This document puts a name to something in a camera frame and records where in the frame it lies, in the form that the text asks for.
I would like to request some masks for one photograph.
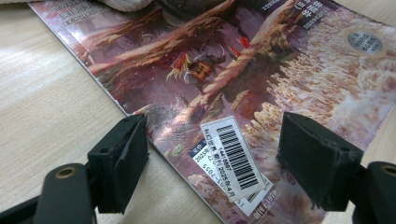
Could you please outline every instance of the magazine cover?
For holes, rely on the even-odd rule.
[[[30,6],[226,223],[324,218],[276,160],[283,112],[365,150],[396,103],[396,29],[331,1],[226,0],[186,22],[155,3]]]

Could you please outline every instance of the barcode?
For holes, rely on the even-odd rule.
[[[233,168],[233,172],[240,188],[246,189],[258,184],[259,182],[257,181],[253,169],[248,162],[248,157],[246,156],[244,149],[233,130],[233,125],[216,129],[216,131],[219,134],[219,139],[224,147],[225,154],[230,160],[230,165]]]
[[[257,195],[259,195],[259,192],[250,194],[250,195],[247,197],[247,201],[250,202],[250,203],[253,202],[253,200],[257,197]]]

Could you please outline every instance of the round silver sticker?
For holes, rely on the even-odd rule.
[[[359,52],[377,54],[384,46],[375,35],[365,31],[354,31],[347,36],[349,44]]]

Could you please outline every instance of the barcode sticker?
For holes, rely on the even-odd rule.
[[[230,202],[269,187],[271,182],[263,181],[234,117],[204,123],[201,129]]]
[[[199,142],[191,151],[189,155],[192,159],[205,171],[209,177],[215,181],[215,183],[221,187],[223,190],[222,182],[219,178],[218,170],[213,163],[213,157],[209,152],[208,146],[205,140]],[[270,189],[273,187],[273,183],[268,180],[265,176],[262,177],[267,186],[260,192],[255,192],[248,195],[246,198],[242,198],[235,202],[235,204],[245,213],[245,215],[250,216],[252,212],[262,203],[264,197],[268,194]]]

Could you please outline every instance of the white label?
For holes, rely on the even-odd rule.
[[[347,36],[347,41],[352,48],[365,54],[378,54],[382,51],[381,40],[374,34],[366,31],[355,31]]]
[[[201,129],[218,171],[220,186],[230,202],[269,189],[272,183],[262,179],[234,117],[202,124]]]
[[[218,170],[213,163],[213,158],[205,141],[201,141],[195,148],[189,152],[193,160],[210,176],[210,178],[215,181],[215,183],[224,190],[222,182],[219,179]],[[253,193],[246,198],[240,199],[235,202],[235,204],[245,213],[245,215],[250,216],[254,209],[259,205],[265,195],[273,186],[273,183],[269,181],[265,176],[264,180],[267,181],[268,187],[260,192]]]

